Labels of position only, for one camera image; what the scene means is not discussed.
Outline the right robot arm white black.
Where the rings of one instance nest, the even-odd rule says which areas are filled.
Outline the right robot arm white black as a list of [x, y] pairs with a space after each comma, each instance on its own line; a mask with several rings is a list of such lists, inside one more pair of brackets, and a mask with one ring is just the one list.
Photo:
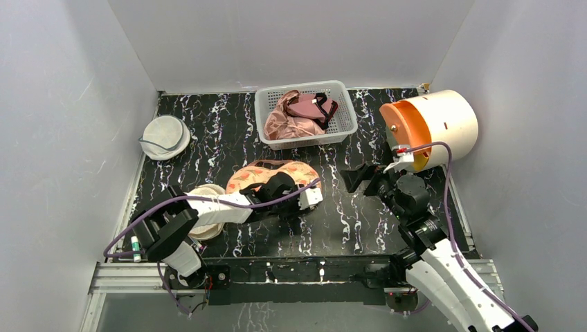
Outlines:
[[367, 181], [365, 196], [376, 196], [398, 218], [406, 248], [390, 258], [398, 286], [419, 290], [458, 331], [538, 331], [530, 315], [520, 316], [493, 292], [453, 245], [451, 227], [432, 213], [422, 178], [382, 165], [341, 171], [348, 192]]

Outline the peach patterned mesh laundry bag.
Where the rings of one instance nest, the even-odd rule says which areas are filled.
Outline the peach patterned mesh laundry bag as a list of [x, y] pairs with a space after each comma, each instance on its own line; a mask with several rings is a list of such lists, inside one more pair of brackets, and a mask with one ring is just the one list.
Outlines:
[[282, 172], [297, 185], [308, 185], [318, 178], [318, 172], [307, 163], [297, 160], [255, 160], [237, 170], [228, 180], [226, 193], [232, 194], [256, 183], [265, 184], [272, 176]]

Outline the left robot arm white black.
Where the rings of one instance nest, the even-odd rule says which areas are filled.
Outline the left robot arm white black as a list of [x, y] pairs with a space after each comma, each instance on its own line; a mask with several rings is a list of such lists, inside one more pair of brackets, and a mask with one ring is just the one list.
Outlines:
[[206, 281], [207, 270], [192, 246], [196, 228], [296, 215], [321, 199], [318, 180], [303, 185], [286, 172], [223, 194], [187, 194], [173, 186], [136, 214], [128, 228], [144, 258], [165, 263], [187, 286], [198, 288]]

